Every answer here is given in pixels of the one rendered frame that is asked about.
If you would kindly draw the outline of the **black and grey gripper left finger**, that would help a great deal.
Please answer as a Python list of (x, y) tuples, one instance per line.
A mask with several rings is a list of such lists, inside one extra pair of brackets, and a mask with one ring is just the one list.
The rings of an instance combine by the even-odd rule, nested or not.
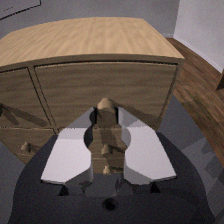
[[(97, 107), (92, 107), (59, 134), (53, 135), (30, 159), (15, 186), (11, 216), (7, 224), (19, 224), (35, 204), (69, 195), (69, 188), (85, 189), (93, 183), (92, 128)], [(86, 146), (85, 146), (86, 145)]]

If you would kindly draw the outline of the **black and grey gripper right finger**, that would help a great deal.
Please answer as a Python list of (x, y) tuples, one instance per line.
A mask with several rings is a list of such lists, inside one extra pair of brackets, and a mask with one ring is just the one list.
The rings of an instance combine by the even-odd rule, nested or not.
[(178, 196), (198, 209), (206, 224), (215, 217), (203, 181), (192, 162), (161, 132), (156, 132), (128, 111), (115, 107), (116, 123), (122, 125), (121, 140), (127, 147), (124, 180), (133, 189), (148, 184), (150, 193)]

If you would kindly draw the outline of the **wooden chest of drawers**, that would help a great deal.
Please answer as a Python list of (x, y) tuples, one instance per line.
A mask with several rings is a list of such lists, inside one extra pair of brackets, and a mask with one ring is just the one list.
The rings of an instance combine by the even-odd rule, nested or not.
[(35, 67), (40, 64), (83, 60), (144, 60), (177, 66), (157, 132), (177, 85), (185, 58), (157, 30), (141, 18), (88, 17), (43, 23), (10, 32), (0, 39), (0, 72), (29, 68), (51, 126), (0, 125), (13, 128), (59, 129), (51, 115)]

